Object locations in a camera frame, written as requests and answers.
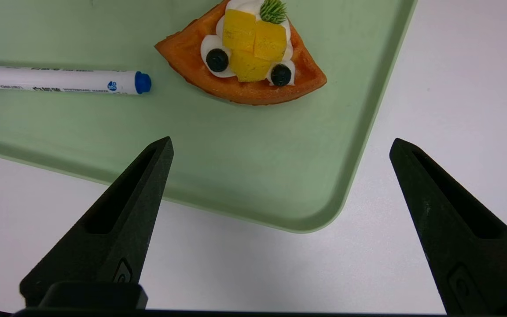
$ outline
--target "white table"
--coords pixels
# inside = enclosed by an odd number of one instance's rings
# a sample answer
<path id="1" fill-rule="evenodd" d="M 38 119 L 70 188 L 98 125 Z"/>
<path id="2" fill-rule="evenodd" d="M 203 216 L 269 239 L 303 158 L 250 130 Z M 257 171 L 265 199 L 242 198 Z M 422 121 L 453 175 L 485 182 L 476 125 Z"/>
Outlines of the white table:
<path id="1" fill-rule="evenodd" d="M 421 0 L 342 214 L 296 235 L 163 202 L 149 308 L 443 313 L 388 159 L 421 146 L 507 224 L 507 1 Z M 103 192 L 0 159 L 0 310 Z"/>

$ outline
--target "mango cube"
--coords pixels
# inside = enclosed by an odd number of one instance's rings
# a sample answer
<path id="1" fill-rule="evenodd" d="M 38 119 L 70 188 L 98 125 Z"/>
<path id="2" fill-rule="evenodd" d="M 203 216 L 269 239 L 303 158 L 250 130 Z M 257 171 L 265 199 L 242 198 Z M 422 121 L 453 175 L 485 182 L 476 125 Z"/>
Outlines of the mango cube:
<path id="1" fill-rule="evenodd" d="M 269 60 L 256 58 L 251 52 L 239 50 L 232 51 L 229 64 L 239 82 L 264 80 L 271 67 Z"/>
<path id="2" fill-rule="evenodd" d="M 222 44 L 231 50 L 253 52 L 255 15 L 238 10 L 227 10 L 224 16 Z"/>
<path id="3" fill-rule="evenodd" d="M 256 23 L 253 55 L 256 58 L 280 62 L 287 50 L 287 34 L 279 24 L 265 21 Z"/>

